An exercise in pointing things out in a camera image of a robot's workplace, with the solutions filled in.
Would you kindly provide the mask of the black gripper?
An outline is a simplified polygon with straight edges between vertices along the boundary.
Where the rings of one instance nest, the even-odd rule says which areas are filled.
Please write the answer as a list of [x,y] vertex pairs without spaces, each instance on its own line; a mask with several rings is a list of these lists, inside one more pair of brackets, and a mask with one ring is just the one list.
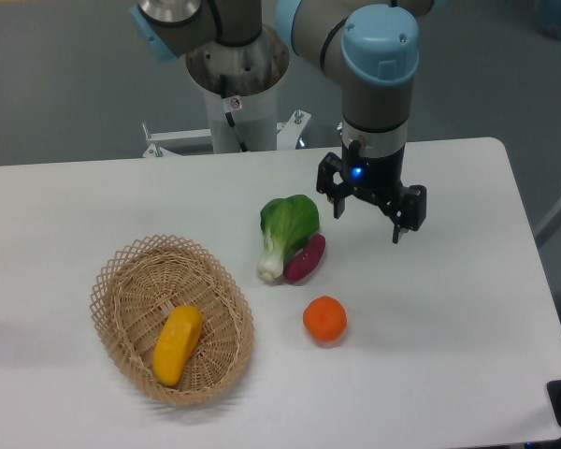
[[[333,205],[339,219],[345,211],[345,199],[355,196],[380,207],[394,225],[392,242],[403,234],[420,229],[426,218],[427,189],[416,184],[404,186],[401,172],[405,147],[383,157],[365,157],[358,140],[341,148],[341,159],[329,152],[318,165],[316,191]],[[339,174],[342,181],[335,182]]]

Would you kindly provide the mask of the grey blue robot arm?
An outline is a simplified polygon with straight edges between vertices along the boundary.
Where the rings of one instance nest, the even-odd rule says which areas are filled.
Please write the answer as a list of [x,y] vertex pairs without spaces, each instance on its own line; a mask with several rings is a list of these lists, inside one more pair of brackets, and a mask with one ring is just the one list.
[[341,91],[341,152],[319,164],[316,188],[340,215],[353,196],[378,207],[393,236],[416,231],[426,216],[422,185],[405,186],[401,169],[414,76],[418,19],[433,1],[280,1],[265,25],[259,1],[136,1],[131,17],[151,52],[183,58],[212,100],[216,152],[271,150],[273,113],[264,98],[291,56],[317,67]]

